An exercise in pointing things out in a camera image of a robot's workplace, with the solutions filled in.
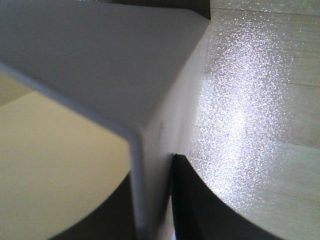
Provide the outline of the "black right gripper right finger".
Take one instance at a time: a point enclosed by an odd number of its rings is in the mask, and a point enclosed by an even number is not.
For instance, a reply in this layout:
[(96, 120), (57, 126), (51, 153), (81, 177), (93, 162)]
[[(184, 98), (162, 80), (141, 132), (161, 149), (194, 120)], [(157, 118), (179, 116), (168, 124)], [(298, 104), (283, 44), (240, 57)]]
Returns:
[(221, 201), (184, 155), (172, 161), (172, 211), (178, 240), (276, 240)]

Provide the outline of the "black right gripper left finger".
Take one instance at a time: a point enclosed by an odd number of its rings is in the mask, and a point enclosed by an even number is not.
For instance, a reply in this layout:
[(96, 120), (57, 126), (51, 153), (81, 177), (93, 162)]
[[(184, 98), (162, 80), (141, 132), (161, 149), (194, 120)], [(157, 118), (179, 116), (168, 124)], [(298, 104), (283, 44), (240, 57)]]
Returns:
[(135, 240), (130, 174), (92, 213), (53, 240)]

